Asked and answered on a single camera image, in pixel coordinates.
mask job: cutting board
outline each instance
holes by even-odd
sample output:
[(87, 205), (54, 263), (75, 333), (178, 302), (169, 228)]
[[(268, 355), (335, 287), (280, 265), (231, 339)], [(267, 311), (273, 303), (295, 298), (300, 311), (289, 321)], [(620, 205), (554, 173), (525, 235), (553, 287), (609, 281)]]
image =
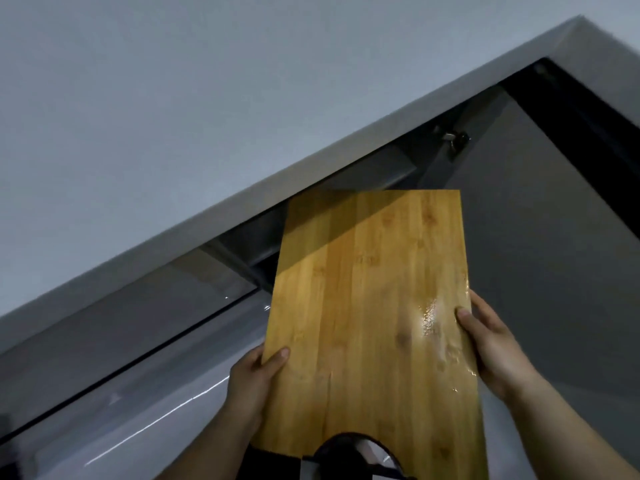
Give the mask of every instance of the cutting board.
[(292, 199), (264, 357), (289, 346), (254, 446), (301, 458), (370, 436), (405, 475), (487, 479), (460, 193)]

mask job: person's left hand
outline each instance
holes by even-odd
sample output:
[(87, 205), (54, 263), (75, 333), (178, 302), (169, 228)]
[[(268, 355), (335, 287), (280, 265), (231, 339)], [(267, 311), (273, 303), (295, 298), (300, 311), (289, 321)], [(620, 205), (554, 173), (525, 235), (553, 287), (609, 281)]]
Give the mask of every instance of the person's left hand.
[(289, 348), (284, 347), (260, 364), (264, 345), (249, 350), (231, 368), (227, 399), (223, 410), (235, 421), (239, 421), (250, 434), (255, 434), (262, 422), (271, 379), (281, 370), (289, 358)]

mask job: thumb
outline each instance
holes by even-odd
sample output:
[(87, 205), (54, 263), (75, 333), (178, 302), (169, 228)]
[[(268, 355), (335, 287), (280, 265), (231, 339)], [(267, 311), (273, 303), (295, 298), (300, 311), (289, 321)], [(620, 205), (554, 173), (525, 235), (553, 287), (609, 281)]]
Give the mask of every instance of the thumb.
[(288, 347), (281, 348), (279, 351), (273, 354), (267, 362), (262, 364), (260, 370), (264, 371), (267, 377), (271, 379), (272, 377), (274, 377), (274, 375), (276, 375), (277, 371), (281, 370), (282, 366), (287, 362), (287, 360), (289, 359), (289, 352), (290, 350)]
[(462, 325), (462, 328), (468, 331), (476, 344), (484, 339), (489, 333), (489, 329), (484, 325), (484, 323), (480, 322), (480, 320), (473, 316), (468, 309), (463, 308), (462, 306), (457, 307), (456, 316), (458, 318), (458, 323)]

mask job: forearm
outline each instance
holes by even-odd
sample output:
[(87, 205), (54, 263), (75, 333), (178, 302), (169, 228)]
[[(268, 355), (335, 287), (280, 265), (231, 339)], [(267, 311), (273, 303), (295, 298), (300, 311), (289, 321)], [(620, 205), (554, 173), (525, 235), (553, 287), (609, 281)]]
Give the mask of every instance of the forearm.
[(252, 434), (253, 425), (223, 406), (157, 480), (234, 480)]
[(540, 377), (509, 405), (538, 478), (550, 480), (639, 480), (618, 455)]

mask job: white light streak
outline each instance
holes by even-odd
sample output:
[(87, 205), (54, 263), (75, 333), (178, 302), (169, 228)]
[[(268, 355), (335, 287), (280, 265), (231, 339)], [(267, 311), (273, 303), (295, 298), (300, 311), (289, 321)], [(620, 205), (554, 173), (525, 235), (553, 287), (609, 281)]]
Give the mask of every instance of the white light streak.
[(107, 451), (104, 451), (102, 453), (100, 453), (100, 455), (96, 456), (94, 459), (87, 461), (84, 466), (88, 467), (89, 465), (91, 465), (94, 461), (96, 460), (100, 460), (104, 455), (106, 455), (107, 453), (112, 452), (113, 450), (115, 450), (118, 446), (121, 446), (122, 444), (126, 443), (127, 441), (129, 441), (130, 439), (132, 439), (134, 436), (138, 436), (140, 433), (142, 433), (144, 430), (151, 428), (153, 425), (155, 425), (155, 423), (157, 423), (160, 420), (163, 420), (164, 418), (166, 418), (167, 416), (169, 416), (169, 414), (178, 411), (178, 409), (180, 409), (181, 407), (189, 404), (190, 402), (192, 402), (194, 399), (199, 398), (201, 395), (205, 395), (206, 393), (208, 393), (209, 391), (211, 391), (213, 388), (218, 387), (220, 384), (222, 384), (224, 381), (226, 381), (227, 379), (229, 379), (229, 376), (225, 377), (224, 379), (222, 379), (220, 382), (218, 382), (217, 384), (213, 384), (213, 386), (211, 386), (210, 388), (202, 391), (199, 394), (196, 394), (195, 396), (193, 396), (190, 399), (187, 399), (185, 402), (183, 402), (182, 404), (180, 404), (179, 406), (174, 407), (171, 411), (169, 411), (167, 414), (164, 414), (162, 416), (160, 416), (160, 418), (156, 419), (155, 421), (149, 423), (148, 425), (146, 425), (144, 428), (139, 429), (138, 431), (136, 431), (135, 433), (133, 433), (131, 436), (128, 436), (126, 438), (123, 439), (123, 441), (121, 441), (120, 443), (115, 444), (114, 446), (112, 446), (111, 448), (109, 448)]

